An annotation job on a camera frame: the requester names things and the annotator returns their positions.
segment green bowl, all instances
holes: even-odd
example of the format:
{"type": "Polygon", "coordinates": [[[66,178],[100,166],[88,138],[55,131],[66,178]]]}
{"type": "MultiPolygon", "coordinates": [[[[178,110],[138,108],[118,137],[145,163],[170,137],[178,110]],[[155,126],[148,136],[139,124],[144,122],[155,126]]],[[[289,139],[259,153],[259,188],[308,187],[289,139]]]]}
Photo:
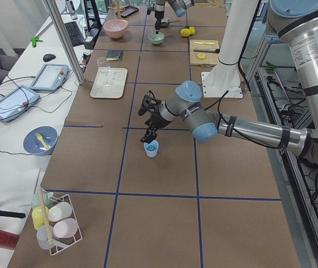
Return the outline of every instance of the green bowl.
{"type": "Polygon", "coordinates": [[[164,37],[165,37],[165,35],[162,32],[159,32],[158,34],[156,34],[155,32],[151,32],[148,35],[148,38],[152,42],[153,45],[159,45],[159,44],[163,43],[164,37]]]}

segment white tablet device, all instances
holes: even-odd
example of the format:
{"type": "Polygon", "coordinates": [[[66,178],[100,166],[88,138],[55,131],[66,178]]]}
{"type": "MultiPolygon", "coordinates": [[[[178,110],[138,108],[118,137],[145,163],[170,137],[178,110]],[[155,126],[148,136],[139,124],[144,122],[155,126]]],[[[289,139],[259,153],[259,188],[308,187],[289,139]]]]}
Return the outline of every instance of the white tablet device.
{"type": "Polygon", "coordinates": [[[10,122],[34,105],[40,95],[24,85],[10,92],[0,100],[0,120],[10,122]]]}
{"type": "Polygon", "coordinates": [[[55,91],[65,81],[69,67],[64,64],[45,64],[30,85],[35,91],[55,91]]]}

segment blue bowl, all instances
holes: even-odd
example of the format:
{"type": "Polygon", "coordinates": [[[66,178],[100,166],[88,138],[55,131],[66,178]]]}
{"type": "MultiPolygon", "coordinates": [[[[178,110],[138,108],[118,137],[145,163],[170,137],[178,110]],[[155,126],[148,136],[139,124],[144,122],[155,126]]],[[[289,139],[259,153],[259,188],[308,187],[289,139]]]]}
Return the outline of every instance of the blue bowl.
{"type": "Polygon", "coordinates": [[[23,147],[28,153],[32,155],[51,155],[54,151],[58,138],[59,135],[53,127],[38,127],[29,132],[28,135],[26,135],[23,142],[23,147]],[[48,149],[46,149],[42,142],[38,140],[38,138],[36,137],[36,133],[39,133],[42,136],[43,141],[49,147],[48,149]]]}

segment white bottle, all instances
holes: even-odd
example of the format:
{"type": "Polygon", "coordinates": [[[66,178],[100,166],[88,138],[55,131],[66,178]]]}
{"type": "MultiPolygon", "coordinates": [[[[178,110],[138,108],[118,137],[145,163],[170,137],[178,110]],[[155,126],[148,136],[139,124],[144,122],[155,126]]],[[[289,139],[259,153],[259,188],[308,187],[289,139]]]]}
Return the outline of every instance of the white bottle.
{"type": "Polygon", "coordinates": [[[77,14],[76,14],[75,6],[72,0],[66,0],[66,8],[68,9],[71,19],[77,20],[77,14]]]}

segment keyboard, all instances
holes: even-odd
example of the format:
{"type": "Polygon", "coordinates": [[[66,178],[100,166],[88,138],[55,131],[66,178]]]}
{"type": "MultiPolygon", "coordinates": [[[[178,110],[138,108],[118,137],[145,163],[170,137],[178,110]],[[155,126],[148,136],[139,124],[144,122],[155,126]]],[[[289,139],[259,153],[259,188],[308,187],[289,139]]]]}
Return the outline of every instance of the keyboard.
{"type": "Polygon", "coordinates": [[[75,21],[65,23],[72,46],[80,46],[85,42],[81,30],[75,21]]]}

